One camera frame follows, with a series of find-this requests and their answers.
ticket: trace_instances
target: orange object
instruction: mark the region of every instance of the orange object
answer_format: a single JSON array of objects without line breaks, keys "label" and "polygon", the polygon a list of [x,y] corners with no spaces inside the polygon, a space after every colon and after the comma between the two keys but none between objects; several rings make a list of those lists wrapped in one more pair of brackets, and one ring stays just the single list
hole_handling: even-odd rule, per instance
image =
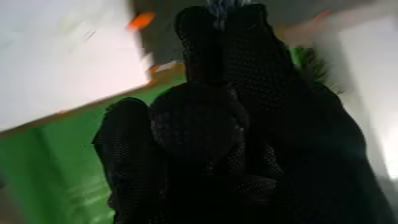
[{"label": "orange object", "polygon": [[323,19],[330,15],[330,10],[323,11],[314,17],[316,20]]},{"label": "orange object", "polygon": [[142,13],[128,24],[128,30],[142,30],[151,24],[153,19],[154,19],[154,13],[153,12]]}]

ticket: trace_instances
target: finger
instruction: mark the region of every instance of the finger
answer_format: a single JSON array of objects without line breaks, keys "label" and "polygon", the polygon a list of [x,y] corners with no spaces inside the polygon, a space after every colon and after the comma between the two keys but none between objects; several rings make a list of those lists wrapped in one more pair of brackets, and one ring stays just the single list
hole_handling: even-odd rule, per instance
[{"label": "finger", "polygon": [[186,81],[217,83],[222,78],[215,17],[204,7],[186,8],[176,17],[176,33],[183,44]]},{"label": "finger", "polygon": [[144,222],[165,197],[165,157],[153,143],[147,106],[135,98],[110,107],[94,146],[112,189],[115,221]]}]

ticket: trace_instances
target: black glove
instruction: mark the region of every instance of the black glove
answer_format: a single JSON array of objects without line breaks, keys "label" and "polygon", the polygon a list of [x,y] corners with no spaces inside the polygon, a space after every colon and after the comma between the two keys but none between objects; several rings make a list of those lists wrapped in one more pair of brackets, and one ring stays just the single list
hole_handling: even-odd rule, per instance
[{"label": "black glove", "polygon": [[215,20],[202,7],[178,15],[186,84],[105,116],[115,223],[393,223],[361,130],[300,79],[265,7],[231,11],[224,31]]}]

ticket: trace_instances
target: green wall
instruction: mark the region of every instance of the green wall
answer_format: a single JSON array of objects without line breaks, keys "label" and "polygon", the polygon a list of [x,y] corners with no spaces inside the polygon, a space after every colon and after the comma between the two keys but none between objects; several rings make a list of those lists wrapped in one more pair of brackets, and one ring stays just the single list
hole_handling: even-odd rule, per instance
[{"label": "green wall", "polygon": [[[167,89],[135,97],[151,103]],[[105,107],[0,140],[0,172],[28,224],[112,223],[108,186],[90,145],[103,113]]]}]

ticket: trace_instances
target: gloved hand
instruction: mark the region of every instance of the gloved hand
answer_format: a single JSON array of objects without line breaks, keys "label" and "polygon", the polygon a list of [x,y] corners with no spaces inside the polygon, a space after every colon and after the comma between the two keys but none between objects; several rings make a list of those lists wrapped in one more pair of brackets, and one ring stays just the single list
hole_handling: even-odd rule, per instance
[{"label": "gloved hand", "polygon": [[391,223],[361,130],[300,79],[265,7],[234,8],[222,31],[215,21],[204,7],[179,13],[186,83],[103,119],[115,223]]}]

